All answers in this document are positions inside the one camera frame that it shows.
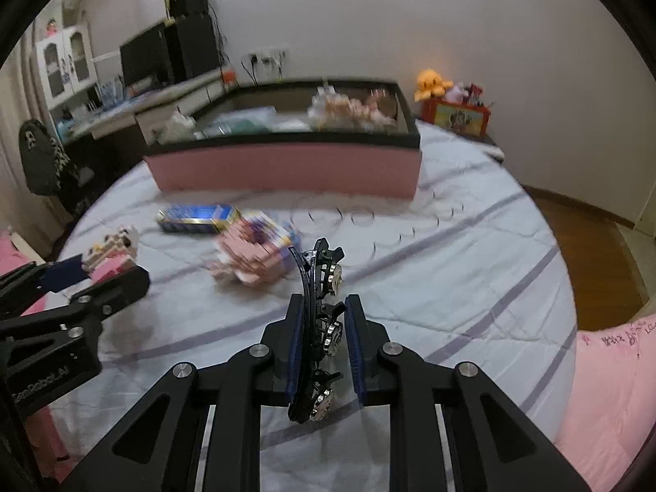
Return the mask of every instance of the cabinet door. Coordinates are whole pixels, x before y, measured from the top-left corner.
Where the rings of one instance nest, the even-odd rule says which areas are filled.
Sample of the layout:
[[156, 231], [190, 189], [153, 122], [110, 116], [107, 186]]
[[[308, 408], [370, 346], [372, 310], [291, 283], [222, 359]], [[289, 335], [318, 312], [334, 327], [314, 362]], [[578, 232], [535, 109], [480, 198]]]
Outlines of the cabinet door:
[[78, 93], [96, 84], [96, 67], [91, 58], [89, 32], [84, 26], [67, 27], [63, 32], [64, 47], [71, 68], [73, 91]]
[[71, 75], [61, 34], [48, 37], [37, 44], [37, 63], [48, 109], [55, 108], [73, 96]]

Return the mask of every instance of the white tablecloth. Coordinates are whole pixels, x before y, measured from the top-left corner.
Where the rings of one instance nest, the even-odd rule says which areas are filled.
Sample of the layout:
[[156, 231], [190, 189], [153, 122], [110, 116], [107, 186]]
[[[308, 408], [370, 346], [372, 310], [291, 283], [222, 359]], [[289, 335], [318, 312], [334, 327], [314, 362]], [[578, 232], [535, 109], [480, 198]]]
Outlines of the white tablecloth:
[[[342, 296], [357, 293], [389, 337], [434, 363], [477, 363], [549, 437], [572, 389], [576, 316], [572, 287], [540, 212], [502, 167], [471, 144], [420, 124], [424, 159], [412, 202], [303, 193], [162, 194], [145, 164], [84, 216], [61, 257], [119, 226], [141, 234], [139, 264], [152, 279], [143, 300], [104, 322], [102, 373], [52, 404], [73, 456], [87, 453], [173, 364], [221, 363], [259, 342], [301, 292], [290, 273], [266, 289], [216, 285], [203, 262], [211, 237], [167, 235], [155, 223], [172, 203], [234, 203], [293, 223], [302, 248], [325, 236], [342, 246]], [[52, 300], [55, 305], [60, 300]], [[387, 490], [387, 409], [360, 409], [344, 344], [331, 370], [337, 399], [319, 424], [262, 410], [263, 491]]]

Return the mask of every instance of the octopus plush toy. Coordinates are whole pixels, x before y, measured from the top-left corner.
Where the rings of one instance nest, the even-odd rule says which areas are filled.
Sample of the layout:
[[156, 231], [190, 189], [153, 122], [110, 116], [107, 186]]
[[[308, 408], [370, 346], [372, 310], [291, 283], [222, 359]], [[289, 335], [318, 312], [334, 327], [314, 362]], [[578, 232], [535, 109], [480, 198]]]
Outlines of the octopus plush toy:
[[448, 88], [453, 87], [453, 81], [444, 81], [442, 76], [435, 70], [423, 70], [417, 76], [417, 91], [415, 101], [427, 100], [428, 98], [441, 98], [446, 94]]

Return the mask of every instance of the curtain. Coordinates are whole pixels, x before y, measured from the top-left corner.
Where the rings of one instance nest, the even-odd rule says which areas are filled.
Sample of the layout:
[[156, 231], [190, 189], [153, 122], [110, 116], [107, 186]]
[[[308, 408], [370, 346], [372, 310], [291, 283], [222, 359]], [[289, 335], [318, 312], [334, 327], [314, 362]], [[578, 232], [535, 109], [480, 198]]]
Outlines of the curtain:
[[71, 217], [56, 198], [28, 190], [18, 150], [21, 124], [29, 118], [45, 123], [47, 116], [37, 95], [41, 84], [30, 63], [34, 34], [32, 24], [0, 68], [0, 216], [41, 256], [47, 256]]

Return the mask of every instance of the white wall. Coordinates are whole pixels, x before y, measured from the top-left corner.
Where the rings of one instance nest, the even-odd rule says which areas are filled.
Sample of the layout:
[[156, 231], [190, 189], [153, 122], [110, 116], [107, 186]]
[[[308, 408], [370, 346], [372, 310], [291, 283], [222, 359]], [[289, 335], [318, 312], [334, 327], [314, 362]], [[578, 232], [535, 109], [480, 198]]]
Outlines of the white wall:
[[[288, 75], [390, 77], [408, 98], [419, 70], [434, 67], [495, 102], [490, 134], [520, 182], [631, 220], [647, 200], [656, 84], [598, 0], [214, 2], [235, 67], [250, 49], [288, 46]], [[164, 15], [162, 0], [83, 7], [95, 54]]]

